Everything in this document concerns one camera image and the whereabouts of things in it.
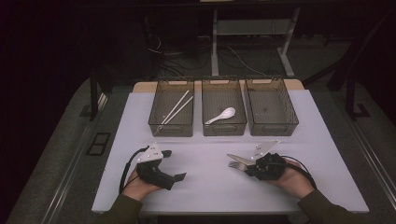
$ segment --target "dark background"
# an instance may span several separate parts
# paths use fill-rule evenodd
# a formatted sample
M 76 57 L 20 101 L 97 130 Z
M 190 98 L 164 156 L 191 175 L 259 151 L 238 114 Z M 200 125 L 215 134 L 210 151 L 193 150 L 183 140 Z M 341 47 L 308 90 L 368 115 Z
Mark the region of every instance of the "dark background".
M 147 27 L 141 13 L 82 10 L 65 1 L 1 2 L 1 223 L 7 220 L 69 100 L 92 72 L 109 92 L 115 85 L 155 77 L 156 59 L 146 51 Z M 211 30 L 210 15 L 208 11 L 176 15 L 161 10 L 152 19 L 156 32 L 173 47 L 194 54 L 197 36 Z M 396 123 L 395 40 L 389 35 L 394 15 L 367 47 L 354 72 Z M 350 38 L 367 31 L 370 19 L 367 5 L 307 6 L 302 8 L 295 35 Z M 175 29 L 193 25 L 197 29 Z M 139 71 L 139 76 L 132 77 L 131 71 Z M 376 75 L 377 86 L 371 81 Z

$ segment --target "desk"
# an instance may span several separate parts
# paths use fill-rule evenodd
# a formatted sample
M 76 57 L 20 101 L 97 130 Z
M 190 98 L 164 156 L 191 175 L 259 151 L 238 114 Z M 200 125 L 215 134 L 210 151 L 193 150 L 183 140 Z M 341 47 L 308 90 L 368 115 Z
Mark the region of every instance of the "desk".
M 94 212 L 110 208 L 118 195 L 124 164 L 141 147 L 157 142 L 172 150 L 160 168 L 169 175 L 186 172 L 172 190 L 147 197 L 142 215 L 290 214 L 300 211 L 296 199 L 281 189 L 227 167 L 227 153 L 248 157 L 262 141 L 280 140 L 273 152 L 292 156 L 315 178 L 318 188 L 333 203 L 352 212 L 368 207 L 345 166 L 309 91 L 298 80 L 285 80 L 299 118 L 292 136 L 204 137 L 201 91 L 195 89 L 193 137 L 153 137 L 148 125 L 156 83 L 137 83 L 129 95 L 95 201 Z

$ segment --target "spoon bowl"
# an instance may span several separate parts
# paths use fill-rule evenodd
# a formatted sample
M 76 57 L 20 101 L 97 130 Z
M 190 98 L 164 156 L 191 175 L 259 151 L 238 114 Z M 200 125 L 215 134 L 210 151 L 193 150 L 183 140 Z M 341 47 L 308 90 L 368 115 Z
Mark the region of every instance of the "spoon bowl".
M 218 119 L 229 119 L 229 118 L 232 118 L 234 115 L 235 115 L 235 108 L 228 107 L 223 112 L 221 112 L 220 115 L 218 115 L 217 117 L 215 117 L 213 119 L 208 120 L 207 122 L 205 122 L 205 124 L 211 124 Z

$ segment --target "forearm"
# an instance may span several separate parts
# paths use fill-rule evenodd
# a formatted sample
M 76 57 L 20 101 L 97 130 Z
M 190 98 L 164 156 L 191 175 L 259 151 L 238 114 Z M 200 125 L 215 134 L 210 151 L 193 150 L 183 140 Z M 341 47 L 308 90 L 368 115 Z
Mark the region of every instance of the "forearm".
M 139 215 L 142 203 L 120 194 L 110 210 L 99 216 L 93 224 L 118 223 L 134 224 Z
M 358 215 L 331 203 L 319 190 L 314 190 L 298 202 L 312 224 L 365 224 Z

